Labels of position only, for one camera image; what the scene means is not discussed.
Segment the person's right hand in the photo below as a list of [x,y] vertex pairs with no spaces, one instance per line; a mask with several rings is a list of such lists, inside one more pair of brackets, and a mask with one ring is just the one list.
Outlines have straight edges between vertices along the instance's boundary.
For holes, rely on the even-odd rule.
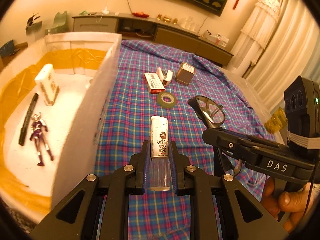
[[300,223],[301,219],[310,211],[314,200],[319,195],[319,184],[314,184],[308,209],[304,213],[310,186],[311,184],[307,183],[300,192],[283,192],[278,198],[275,198],[273,196],[275,188],[274,178],[269,177],[265,182],[261,204],[275,219],[278,219],[280,212],[290,213],[283,228],[288,233],[291,233]]

